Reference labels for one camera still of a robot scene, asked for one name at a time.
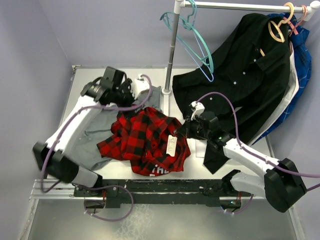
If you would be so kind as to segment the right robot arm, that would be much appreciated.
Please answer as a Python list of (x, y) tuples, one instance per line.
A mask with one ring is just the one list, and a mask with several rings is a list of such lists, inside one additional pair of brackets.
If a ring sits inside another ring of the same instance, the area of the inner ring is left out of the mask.
[(205, 140), (214, 153), (254, 172), (250, 175), (234, 170), (225, 176), (222, 190), (228, 196), (237, 192), (250, 193), (266, 199), (275, 210), (284, 213), (307, 193), (293, 161), (267, 156), (237, 140), (221, 128), (211, 111), (187, 118), (176, 132), (189, 139)]

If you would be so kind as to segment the light blue hanger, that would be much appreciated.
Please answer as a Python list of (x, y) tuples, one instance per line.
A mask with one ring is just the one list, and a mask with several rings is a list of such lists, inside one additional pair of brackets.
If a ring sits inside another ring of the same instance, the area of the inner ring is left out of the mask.
[[(215, 79), (214, 77), (214, 60), (209, 50), (207, 43), (205, 42), (202, 35), (195, 27), (195, 21), (190, 23), (182, 16), (177, 18), (177, 27), (174, 26), (174, 20), (171, 20), (170, 15), (174, 15), (173, 12), (165, 12), (161, 17), (160, 20), (164, 22), (168, 29), (171, 30), (173, 34), (173, 41), (178, 41), (184, 50), (189, 54), (191, 59), (194, 61), (196, 66), (200, 69), (206, 79), (212, 83)], [(190, 31), (193, 33), (193, 36), (196, 40), (198, 45), (200, 54), (196, 52), (179, 34), (178, 34), (178, 27), (182, 26), (185, 30)]]

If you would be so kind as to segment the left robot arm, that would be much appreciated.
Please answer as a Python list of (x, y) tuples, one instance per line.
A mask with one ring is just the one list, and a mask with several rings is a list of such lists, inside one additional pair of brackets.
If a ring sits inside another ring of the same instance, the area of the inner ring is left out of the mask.
[(125, 72), (110, 66), (105, 69), (103, 76), (88, 82), (57, 131), (44, 143), (37, 142), (32, 148), (41, 177), (51, 175), (63, 183), (85, 186), (91, 196), (101, 194), (102, 177), (79, 165), (71, 156), (76, 141), (103, 110), (133, 111), (133, 102), (149, 89), (148, 79), (141, 75), (130, 79)]

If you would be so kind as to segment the red black plaid shirt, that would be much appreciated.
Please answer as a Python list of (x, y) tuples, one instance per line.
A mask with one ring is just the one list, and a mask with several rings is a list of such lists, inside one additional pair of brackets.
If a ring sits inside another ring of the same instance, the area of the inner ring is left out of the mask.
[[(102, 157), (130, 161), (135, 174), (155, 177), (182, 172), (191, 151), (187, 139), (177, 135), (182, 124), (152, 107), (119, 113), (111, 125), (112, 136), (96, 146)], [(168, 136), (177, 137), (175, 156), (166, 154)]]

